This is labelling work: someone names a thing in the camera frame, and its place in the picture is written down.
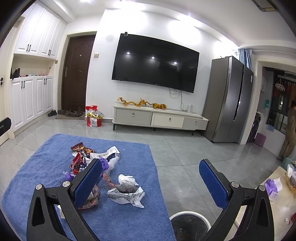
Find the red chips snack bag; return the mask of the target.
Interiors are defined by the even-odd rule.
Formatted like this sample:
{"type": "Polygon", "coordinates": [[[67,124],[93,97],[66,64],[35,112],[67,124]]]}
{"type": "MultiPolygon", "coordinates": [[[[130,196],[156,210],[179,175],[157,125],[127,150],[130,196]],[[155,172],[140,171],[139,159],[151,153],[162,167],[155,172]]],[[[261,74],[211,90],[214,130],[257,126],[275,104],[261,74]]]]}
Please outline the red chips snack bag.
{"type": "Polygon", "coordinates": [[[84,169],[89,165],[91,160],[80,153],[74,157],[72,162],[70,163],[71,173],[76,176],[79,172],[84,171],[84,169]]]}

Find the purple plastic bag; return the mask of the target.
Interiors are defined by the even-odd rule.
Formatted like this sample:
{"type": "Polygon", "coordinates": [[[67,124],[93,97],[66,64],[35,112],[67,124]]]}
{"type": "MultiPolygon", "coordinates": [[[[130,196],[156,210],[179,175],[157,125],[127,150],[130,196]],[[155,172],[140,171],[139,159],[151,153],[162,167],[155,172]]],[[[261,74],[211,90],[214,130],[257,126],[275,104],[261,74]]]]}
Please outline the purple plastic bag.
{"type": "MultiPolygon", "coordinates": [[[[102,173],[100,174],[100,177],[101,177],[103,172],[109,168],[109,164],[108,164],[108,160],[103,157],[99,158],[99,160],[102,164],[102,173]]],[[[63,174],[66,181],[72,181],[76,176],[76,174],[73,174],[73,172],[63,172],[63,174]]]]}

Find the white printed plastic bag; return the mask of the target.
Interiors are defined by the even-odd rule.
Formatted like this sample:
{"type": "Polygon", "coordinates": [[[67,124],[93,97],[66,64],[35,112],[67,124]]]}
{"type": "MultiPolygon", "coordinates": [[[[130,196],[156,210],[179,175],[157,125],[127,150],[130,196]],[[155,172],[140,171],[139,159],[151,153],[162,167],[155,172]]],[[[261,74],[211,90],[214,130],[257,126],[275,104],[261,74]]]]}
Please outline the white printed plastic bag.
{"type": "Polygon", "coordinates": [[[117,204],[131,204],[138,208],[144,208],[141,203],[142,198],[145,196],[144,190],[139,187],[135,193],[121,193],[117,188],[112,188],[107,191],[107,197],[117,204]]]}

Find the white round trash bin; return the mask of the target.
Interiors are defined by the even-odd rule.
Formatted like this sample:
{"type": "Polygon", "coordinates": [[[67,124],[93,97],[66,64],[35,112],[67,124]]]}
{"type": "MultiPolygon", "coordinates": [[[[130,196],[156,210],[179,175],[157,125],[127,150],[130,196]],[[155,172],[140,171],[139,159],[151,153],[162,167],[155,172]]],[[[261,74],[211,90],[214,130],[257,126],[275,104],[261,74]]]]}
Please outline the white round trash bin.
{"type": "Polygon", "coordinates": [[[177,241],[198,241],[210,230],[210,222],[202,214],[180,211],[170,216],[177,241]]]}

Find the white lower shoe cabinets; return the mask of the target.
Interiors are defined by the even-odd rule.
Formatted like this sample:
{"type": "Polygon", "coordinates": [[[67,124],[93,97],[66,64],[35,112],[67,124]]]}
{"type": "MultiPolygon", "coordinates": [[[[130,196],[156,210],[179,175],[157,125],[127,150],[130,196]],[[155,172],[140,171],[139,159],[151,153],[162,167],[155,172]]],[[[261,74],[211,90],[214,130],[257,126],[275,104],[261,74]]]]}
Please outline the white lower shoe cabinets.
{"type": "Polygon", "coordinates": [[[53,76],[10,80],[10,114],[14,132],[53,109],[53,82],[53,76]]]}

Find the black shoe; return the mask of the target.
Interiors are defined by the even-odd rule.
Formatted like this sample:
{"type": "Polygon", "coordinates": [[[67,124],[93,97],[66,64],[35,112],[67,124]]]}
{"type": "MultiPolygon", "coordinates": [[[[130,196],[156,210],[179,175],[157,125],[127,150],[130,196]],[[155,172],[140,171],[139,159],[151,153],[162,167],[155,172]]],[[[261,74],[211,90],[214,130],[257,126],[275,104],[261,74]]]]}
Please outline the black shoe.
{"type": "Polygon", "coordinates": [[[48,117],[52,117],[52,116],[56,116],[56,115],[57,115],[57,112],[54,109],[48,113],[48,117]]]}

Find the black handbag on shelf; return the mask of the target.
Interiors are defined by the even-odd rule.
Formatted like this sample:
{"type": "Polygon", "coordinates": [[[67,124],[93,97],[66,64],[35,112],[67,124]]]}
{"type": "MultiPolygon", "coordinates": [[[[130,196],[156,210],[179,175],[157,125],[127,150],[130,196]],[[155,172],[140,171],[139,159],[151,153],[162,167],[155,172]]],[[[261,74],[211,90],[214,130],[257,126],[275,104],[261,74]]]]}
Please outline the black handbag on shelf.
{"type": "Polygon", "coordinates": [[[10,74],[10,78],[11,79],[15,79],[15,78],[19,78],[20,76],[20,68],[16,68],[15,70],[11,69],[11,74],[10,74]]]}

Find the dark red snack wrapper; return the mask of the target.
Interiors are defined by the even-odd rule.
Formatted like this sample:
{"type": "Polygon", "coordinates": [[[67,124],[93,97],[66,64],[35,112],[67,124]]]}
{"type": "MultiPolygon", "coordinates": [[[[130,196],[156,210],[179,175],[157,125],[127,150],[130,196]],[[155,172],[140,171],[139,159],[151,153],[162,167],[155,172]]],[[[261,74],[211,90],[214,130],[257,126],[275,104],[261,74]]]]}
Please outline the dark red snack wrapper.
{"type": "Polygon", "coordinates": [[[82,156],[87,158],[89,158],[91,153],[95,153],[95,150],[85,147],[82,142],[72,146],[71,151],[74,156],[76,156],[77,153],[80,153],[82,156]]]}

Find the beige interior door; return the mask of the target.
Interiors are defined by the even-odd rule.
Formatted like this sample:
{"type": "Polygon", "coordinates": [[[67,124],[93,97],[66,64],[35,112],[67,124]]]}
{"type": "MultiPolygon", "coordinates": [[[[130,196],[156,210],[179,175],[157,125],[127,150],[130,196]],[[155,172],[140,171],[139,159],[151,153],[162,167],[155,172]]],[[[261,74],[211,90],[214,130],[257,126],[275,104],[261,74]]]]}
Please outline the beige interior door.
{"type": "Polygon", "coordinates": [[[1,121],[9,115],[8,92],[16,30],[12,27],[1,45],[1,121]]]}

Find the white blue paper package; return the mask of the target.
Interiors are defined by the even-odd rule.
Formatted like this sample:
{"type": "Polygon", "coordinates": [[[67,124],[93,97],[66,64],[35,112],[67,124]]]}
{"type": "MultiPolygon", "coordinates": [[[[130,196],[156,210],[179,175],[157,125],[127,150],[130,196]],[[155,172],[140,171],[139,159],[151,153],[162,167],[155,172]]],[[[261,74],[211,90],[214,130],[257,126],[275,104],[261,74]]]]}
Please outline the white blue paper package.
{"type": "Polygon", "coordinates": [[[115,165],[120,159],[120,152],[116,146],[109,148],[105,153],[91,153],[90,160],[105,158],[108,160],[109,168],[103,172],[103,174],[110,175],[111,171],[114,169],[115,165]]]}

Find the person in khaki clothes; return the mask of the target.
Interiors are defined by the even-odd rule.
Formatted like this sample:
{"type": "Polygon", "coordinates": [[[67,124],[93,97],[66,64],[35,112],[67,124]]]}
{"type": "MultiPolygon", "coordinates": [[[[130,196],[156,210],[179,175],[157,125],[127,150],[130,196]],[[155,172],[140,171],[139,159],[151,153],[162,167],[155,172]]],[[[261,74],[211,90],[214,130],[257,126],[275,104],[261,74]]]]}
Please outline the person in khaki clothes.
{"type": "Polygon", "coordinates": [[[287,115],[287,126],[285,129],[285,140],[281,147],[280,153],[277,157],[278,160],[283,161],[284,158],[289,157],[295,148],[295,101],[292,101],[292,105],[287,115]]]}

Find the red white gift bag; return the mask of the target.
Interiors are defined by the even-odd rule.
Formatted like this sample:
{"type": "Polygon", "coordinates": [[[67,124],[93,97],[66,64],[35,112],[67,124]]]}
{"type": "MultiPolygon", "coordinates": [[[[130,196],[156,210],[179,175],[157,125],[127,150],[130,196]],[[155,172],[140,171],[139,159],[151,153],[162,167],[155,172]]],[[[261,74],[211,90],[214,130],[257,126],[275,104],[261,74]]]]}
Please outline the red white gift bag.
{"type": "Polygon", "coordinates": [[[87,117],[87,125],[89,127],[100,127],[101,121],[104,117],[104,114],[98,111],[98,106],[90,105],[86,106],[86,117],[87,117]]]}

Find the dark brown entrance door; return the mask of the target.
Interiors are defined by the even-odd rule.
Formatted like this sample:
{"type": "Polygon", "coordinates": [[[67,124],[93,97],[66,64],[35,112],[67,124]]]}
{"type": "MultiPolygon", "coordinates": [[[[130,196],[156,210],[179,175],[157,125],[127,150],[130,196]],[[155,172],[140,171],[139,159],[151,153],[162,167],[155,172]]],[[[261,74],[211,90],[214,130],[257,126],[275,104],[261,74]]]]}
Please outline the dark brown entrance door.
{"type": "Polygon", "coordinates": [[[85,110],[89,63],[95,35],[71,37],[63,69],[61,106],[63,110],[85,110]]]}

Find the white low TV cabinet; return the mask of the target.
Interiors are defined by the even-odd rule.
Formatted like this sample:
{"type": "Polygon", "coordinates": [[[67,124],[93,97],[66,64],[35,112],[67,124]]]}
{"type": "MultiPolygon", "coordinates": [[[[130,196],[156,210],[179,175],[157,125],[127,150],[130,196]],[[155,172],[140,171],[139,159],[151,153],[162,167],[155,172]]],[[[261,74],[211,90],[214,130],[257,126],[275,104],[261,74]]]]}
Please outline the white low TV cabinet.
{"type": "Polygon", "coordinates": [[[204,131],[208,120],[196,113],[173,109],[154,109],[153,107],[134,105],[124,106],[116,103],[113,106],[113,126],[142,126],[148,128],[166,128],[186,131],[204,131]]]}

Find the white upper wall cabinets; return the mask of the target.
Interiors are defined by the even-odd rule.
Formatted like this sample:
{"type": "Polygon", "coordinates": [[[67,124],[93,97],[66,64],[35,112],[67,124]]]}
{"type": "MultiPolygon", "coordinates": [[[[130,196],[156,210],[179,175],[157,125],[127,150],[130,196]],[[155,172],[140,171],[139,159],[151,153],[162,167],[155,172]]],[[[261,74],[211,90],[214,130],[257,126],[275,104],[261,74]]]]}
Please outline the white upper wall cabinets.
{"type": "Polygon", "coordinates": [[[28,11],[14,53],[56,60],[66,23],[42,3],[28,11]]]}

